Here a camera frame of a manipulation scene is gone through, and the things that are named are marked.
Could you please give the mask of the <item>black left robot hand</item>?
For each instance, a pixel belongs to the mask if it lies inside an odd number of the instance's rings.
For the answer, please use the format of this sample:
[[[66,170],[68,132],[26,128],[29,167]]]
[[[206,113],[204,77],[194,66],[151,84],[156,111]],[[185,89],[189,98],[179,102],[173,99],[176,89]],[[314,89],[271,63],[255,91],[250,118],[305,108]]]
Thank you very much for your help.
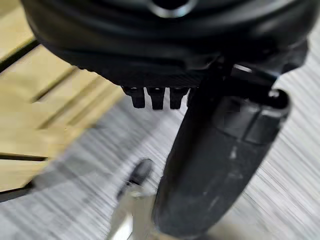
[[[300,68],[317,0],[24,0],[37,40],[120,86],[137,109],[187,111],[138,240],[196,240],[237,201],[291,112],[278,78]]]

